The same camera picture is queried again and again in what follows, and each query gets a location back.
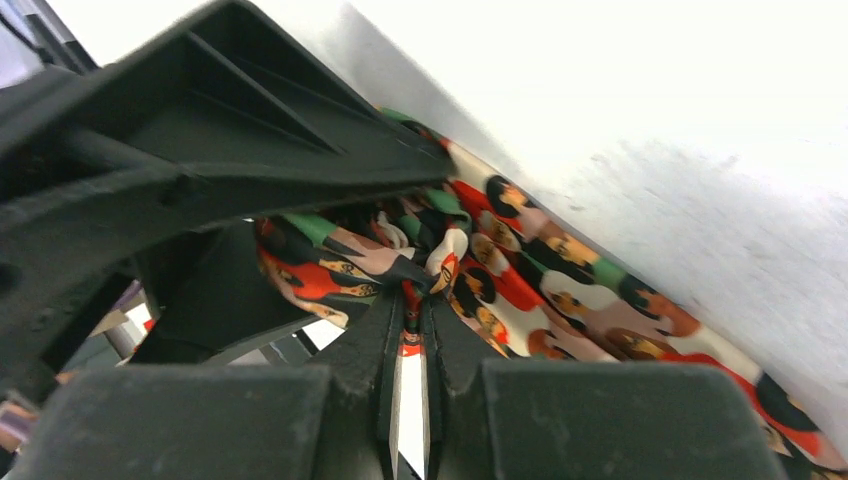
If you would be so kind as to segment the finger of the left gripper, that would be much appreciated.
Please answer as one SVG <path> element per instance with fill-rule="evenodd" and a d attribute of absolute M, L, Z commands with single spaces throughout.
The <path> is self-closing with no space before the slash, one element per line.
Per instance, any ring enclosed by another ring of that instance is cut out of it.
<path fill-rule="evenodd" d="M 187 231 L 384 197 L 448 156 L 245 1 L 1 92 L 1 288 L 66 292 Z"/>

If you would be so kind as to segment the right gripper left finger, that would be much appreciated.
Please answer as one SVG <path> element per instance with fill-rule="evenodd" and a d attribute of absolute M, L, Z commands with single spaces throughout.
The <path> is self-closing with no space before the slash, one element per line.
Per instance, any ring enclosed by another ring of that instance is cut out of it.
<path fill-rule="evenodd" d="M 392 479 L 399 292 L 306 364 L 83 372 L 40 415 L 14 479 Z"/>

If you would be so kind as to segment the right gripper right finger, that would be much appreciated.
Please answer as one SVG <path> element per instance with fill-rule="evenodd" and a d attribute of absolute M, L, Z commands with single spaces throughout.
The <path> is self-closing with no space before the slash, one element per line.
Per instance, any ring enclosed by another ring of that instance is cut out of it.
<path fill-rule="evenodd" d="M 507 359 L 442 300 L 421 309 L 431 479 L 781 479 L 721 370 Z"/>

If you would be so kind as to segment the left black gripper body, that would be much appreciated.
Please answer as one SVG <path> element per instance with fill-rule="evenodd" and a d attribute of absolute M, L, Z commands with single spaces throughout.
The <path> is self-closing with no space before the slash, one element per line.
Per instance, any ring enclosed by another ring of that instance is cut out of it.
<path fill-rule="evenodd" d="M 253 228 L 239 222 L 186 234 L 136 256 L 154 320 L 132 364 L 228 363 L 314 321 L 258 269 Z M 37 405 L 130 285 L 129 270 L 95 273 L 59 295 L 38 294 L 12 318 L 2 299 L 1 391 Z"/>

